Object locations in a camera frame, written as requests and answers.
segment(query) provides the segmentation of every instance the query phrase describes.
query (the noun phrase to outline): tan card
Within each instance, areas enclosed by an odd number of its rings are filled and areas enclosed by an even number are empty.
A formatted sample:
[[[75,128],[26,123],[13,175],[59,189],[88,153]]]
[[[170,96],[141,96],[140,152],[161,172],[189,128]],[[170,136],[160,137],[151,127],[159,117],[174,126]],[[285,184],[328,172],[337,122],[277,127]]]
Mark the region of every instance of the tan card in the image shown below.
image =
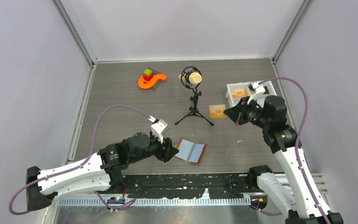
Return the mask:
[[[231,90],[231,96],[233,96],[233,98],[245,97],[246,96],[245,88],[238,89],[238,90]]]
[[[227,115],[223,113],[226,109],[226,105],[210,105],[209,113],[211,114],[211,118],[226,118]]]

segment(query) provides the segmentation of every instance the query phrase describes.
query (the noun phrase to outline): orange toy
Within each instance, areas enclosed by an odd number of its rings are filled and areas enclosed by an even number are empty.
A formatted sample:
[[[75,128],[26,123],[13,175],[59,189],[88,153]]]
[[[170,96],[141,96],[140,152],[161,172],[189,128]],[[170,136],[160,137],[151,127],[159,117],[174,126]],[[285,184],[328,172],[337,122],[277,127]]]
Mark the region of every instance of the orange toy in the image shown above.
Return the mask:
[[[166,75],[164,74],[160,74],[157,73],[155,71],[153,71],[152,75],[150,75],[151,78],[150,80],[146,80],[145,77],[147,78],[147,76],[142,75],[139,79],[138,79],[138,85],[139,87],[141,87],[142,89],[150,89],[151,87],[153,87],[159,80],[161,81],[165,81],[166,80]]]

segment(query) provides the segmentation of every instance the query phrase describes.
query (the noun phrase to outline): orange curved block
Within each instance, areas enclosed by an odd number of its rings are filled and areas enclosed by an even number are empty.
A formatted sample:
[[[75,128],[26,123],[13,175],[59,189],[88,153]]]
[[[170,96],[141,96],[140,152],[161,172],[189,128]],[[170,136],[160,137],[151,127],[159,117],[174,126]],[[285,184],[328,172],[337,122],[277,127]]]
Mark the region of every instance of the orange curved block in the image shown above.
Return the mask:
[[[164,74],[156,74],[154,75],[153,78],[151,78],[150,81],[146,81],[143,76],[141,76],[138,79],[138,85],[139,87],[141,87],[142,89],[150,89],[151,87],[153,87],[159,80],[161,81],[165,81],[166,80],[166,75]]]

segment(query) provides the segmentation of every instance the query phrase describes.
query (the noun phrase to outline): tripod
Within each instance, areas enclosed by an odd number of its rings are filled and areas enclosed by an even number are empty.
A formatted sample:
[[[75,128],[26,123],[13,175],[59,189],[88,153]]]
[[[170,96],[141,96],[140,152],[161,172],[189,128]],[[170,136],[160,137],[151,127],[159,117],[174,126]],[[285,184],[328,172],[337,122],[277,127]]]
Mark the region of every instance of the tripod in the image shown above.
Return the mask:
[[[177,121],[175,123],[175,125],[178,125],[179,122],[181,122],[183,119],[187,118],[187,117],[190,117],[190,116],[197,116],[197,117],[200,117],[200,118],[203,118],[205,119],[207,122],[209,122],[210,125],[214,125],[212,122],[210,122],[208,119],[206,119],[200,112],[199,110],[197,109],[197,103],[198,103],[198,97],[201,96],[201,91],[198,92],[197,89],[194,92],[194,96],[190,97],[190,101],[193,102],[193,106],[191,106],[189,108],[190,112],[188,114],[186,114],[182,119],[180,119],[179,121]]]

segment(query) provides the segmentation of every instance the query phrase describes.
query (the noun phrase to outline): microphone stand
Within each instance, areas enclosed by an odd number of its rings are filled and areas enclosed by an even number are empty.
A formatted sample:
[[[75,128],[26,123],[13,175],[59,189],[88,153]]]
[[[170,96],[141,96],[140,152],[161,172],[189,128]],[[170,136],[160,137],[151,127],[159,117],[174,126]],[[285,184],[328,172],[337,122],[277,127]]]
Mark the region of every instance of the microphone stand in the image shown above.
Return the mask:
[[[192,67],[192,66],[189,66],[189,67],[186,67],[185,69],[183,69],[182,75],[183,75],[184,73],[186,74],[185,70],[188,69],[188,68],[193,68],[193,70],[195,69],[196,71],[198,71],[198,72],[200,73],[200,71],[199,71],[197,68]],[[200,117],[200,118],[205,119],[207,122],[209,122],[210,125],[214,126],[214,123],[212,123],[212,122],[209,121],[206,117],[204,117],[204,116],[200,113],[200,111],[197,109],[198,97],[200,97],[200,96],[202,95],[201,91],[198,92],[198,90],[197,90],[197,87],[198,87],[200,84],[197,84],[197,85],[195,86],[195,88],[191,88],[191,84],[190,84],[190,83],[186,83],[186,84],[183,83],[183,78],[182,78],[182,77],[180,78],[180,80],[181,80],[182,84],[183,84],[186,88],[191,89],[191,90],[193,91],[194,95],[193,95],[192,97],[190,97],[190,101],[193,102],[193,106],[191,106],[191,107],[189,108],[190,112],[189,112],[188,114],[186,114],[182,119],[180,119],[179,121],[177,121],[177,122],[175,123],[175,125],[178,125],[179,122],[181,122],[183,119],[185,119],[185,118],[187,118],[187,117],[196,116],[196,117]]]

